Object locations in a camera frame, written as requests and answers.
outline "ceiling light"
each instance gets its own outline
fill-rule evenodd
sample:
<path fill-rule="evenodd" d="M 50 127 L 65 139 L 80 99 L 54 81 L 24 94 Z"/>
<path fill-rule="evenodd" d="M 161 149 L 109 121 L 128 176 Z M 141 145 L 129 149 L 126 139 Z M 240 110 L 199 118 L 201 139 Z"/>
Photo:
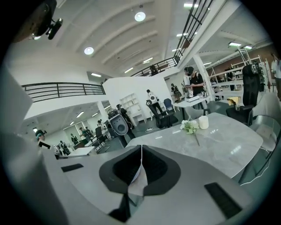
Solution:
<path fill-rule="evenodd" d="M 130 69 L 128 69 L 128 70 L 126 70 L 125 73 L 128 73 L 128 72 L 131 71 L 132 69 L 133 69 L 133 67 L 130 68 Z"/>
<path fill-rule="evenodd" d="M 92 47 L 87 47 L 84 50 L 85 54 L 92 54 L 94 52 L 94 49 Z"/>
<path fill-rule="evenodd" d="M 144 60 L 144 63 L 147 63 L 147 62 L 149 62 L 150 60 L 152 60 L 153 59 L 153 57 L 151 57 L 151 58 L 149 58 L 149 59 L 147 59 L 147 60 Z"/>
<path fill-rule="evenodd" d="M 183 34 L 182 33 L 179 33 L 179 34 L 177 34 L 177 37 L 181 37 Z"/>
<path fill-rule="evenodd" d="M 143 21 L 145 19 L 145 13 L 144 12 L 138 12 L 136 15 L 135 15 L 135 20 L 140 22 L 140 21 Z"/>
<path fill-rule="evenodd" d="M 84 111 L 82 111 L 81 113 L 79 113 L 79 115 L 78 115 L 76 118 L 80 117 L 83 113 L 84 113 Z"/>
<path fill-rule="evenodd" d="M 234 42 L 230 42 L 228 45 L 229 45 L 229 46 L 238 46 L 238 47 L 239 47 L 241 44 L 234 43 Z"/>
<path fill-rule="evenodd" d="M 101 77 L 99 74 L 92 73 L 93 76 Z"/>
<path fill-rule="evenodd" d="M 193 4 L 184 3 L 184 7 L 192 7 Z"/>
<path fill-rule="evenodd" d="M 176 51 L 176 50 L 181 50 L 181 48 L 178 48 L 178 49 L 174 49 L 174 50 L 172 50 L 172 51 Z"/>

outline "gray floor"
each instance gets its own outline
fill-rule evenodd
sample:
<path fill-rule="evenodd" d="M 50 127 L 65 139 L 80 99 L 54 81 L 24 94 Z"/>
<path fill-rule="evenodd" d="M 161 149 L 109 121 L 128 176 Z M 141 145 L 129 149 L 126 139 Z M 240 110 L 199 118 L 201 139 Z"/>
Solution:
<path fill-rule="evenodd" d="M 220 113 L 223 115 L 226 115 L 226 109 L 229 108 L 230 106 L 226 103 L 221 103 L 221 102 L 211 102 L 208 104 L 208 108 L 210 108 L 211 112 L 216 112 Z M 183 120 L 182 117 L 182 112 L 177 111 L 175 113 L 175 116 L 178 118 L 179 122 L 174 124 L 178 125 L 181 123 Z M 263 123 L 265 123 L 268 126 L 272 126 L 273 120 L 271 118 L 263 118 Z M 148 128 L 152 128 L 153 130 L 149 133 L 146 133 L 145 131 Z M 279 126 L 274 126 L 274 131 L 275 133 L 279 132 Z M 140 137 L 146 134 L 150 134 L 153 132 L 157 132 L 160 129 L 156 127 L 155 124 L 155 119 L 152 121 L 150 119 L 147 120 L 147 123 L 145 122 L 140 122 L 138 126 L 133 130 L 133 133 L 135 134 L 136 137 Z M 130 139 L 126 135 L 125 136 L 127 143 L 129 143 Z M 113 140 L 109 141 L 107 144 L 110 145 L 110 148 L 107 150 L 107 152 L 119 150 L 122 148 L 119 139 L 114 138 Z M 244 177 L 243 180 L 239 182 L 241 187 L 243 187 L 255 200 L 262 200 L 262 198 L 267 194 L 269 191 L 271 184 L 273 180 L 275 179 L 277 172 L 280 170 L 280 159 L 281 159 L 281 144 L 279 143 L 277 145 L 277 148 L 275 149 L 270 162 L 269 166 L 265 166 L 263 171 L 259 173 L 258 177 L 256 176 L 256 172 L 260 170 L 260 168 L 264 165 L 266 162 L 266 156 L 267 152 L 264 150 L 260 149 L 258 153 L 255 155 L 253 160 L 251 161 L 249 165 L 249 170 L 246 173 L 246 176 Z M 233 180 L 239 181 L 242 173 L 244 170 L 242 170 L 239 174 L 237 174 L 235 177 L 233 177 Z"/>

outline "table top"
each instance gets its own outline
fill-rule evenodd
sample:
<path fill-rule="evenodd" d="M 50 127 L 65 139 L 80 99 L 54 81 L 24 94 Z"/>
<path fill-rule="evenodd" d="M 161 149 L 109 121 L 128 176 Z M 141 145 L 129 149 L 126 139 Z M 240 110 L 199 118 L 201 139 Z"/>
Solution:
<path fill-rule="evenodd" d="M 203 102 L 203 101 L 207 100 L 207 98 L 208 97 L 200 98 L 200 99 L 194 100 L 192 102 L 183 101 L 183 102 L 180 102 L 180 103 L 173 103 L 173 106 L 180 107 L 180 108 L 186 108 L 186 107 L 189 107 L 189 106 L 197 105 L 200 102 Z"/>
<path fill-rule="evenodd" d="M 70 153 L 68 156 L 85 156 L 89 152 L 91 152 L 93 149 L 95 149 L 95 148 L 92 147 L 92 146 L 91 147 L 85 147 L 85 148 L 78 148 L 74 152 Z"/>
<path fill-rule="evenodd" d="M 127 147 L 149 145 L 208 162 L 228 177 L 239 173 L 258 152 L 263 140 L 246 125 L 218 113 L 208 115 L 209 128 L 187 134 L 180 125 L 134 138 Z"/>

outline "black metal railing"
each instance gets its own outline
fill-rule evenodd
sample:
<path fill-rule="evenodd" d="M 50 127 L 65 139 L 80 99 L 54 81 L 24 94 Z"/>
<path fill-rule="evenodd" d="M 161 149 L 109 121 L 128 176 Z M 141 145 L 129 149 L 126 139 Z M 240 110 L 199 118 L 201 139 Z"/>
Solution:
<path fill-rule="evenodd" d="M 133 74 L 132 76 L 154 76 L 154 75 L 161 73 L 161 72 L 165 71 L 166 69 L 169 69 L 176 65 L 177 65 L 177 62 L 172 57 L 172 58 L 168 58 L 163 61 L 157 62 L 153 65 L 150 65 L 149 67 Z"/>
<path fill-rule="evenodd" d="M 199 0 L 199 3 L 197 3 L 198 0 L 193 0 L 192 7 L 190 10 L 188 10 L 189 14 L 184 26 L 184 30 L 174 54 L 174 58 L 177 61 L 179 61 L 181 56 L 183 56 L 185 49 L 188 48 L 189 44 L 192 42 L 195 32 L 197 32 L 199 26 L 202 25 L 202 21 L 205 19 L 206 14 L 209 11 L 209 7 L 213 2 L 213 0 L 210 0 L 209 4 L 206 4 L 208 1 L 209 0 Z"/>
<path fill-rule="evenodd" d="M 90 83 L 50 82 L 26 84 L 22 87 L 33 102 L 77 95 L 105 94 L 101 85 Z"/>

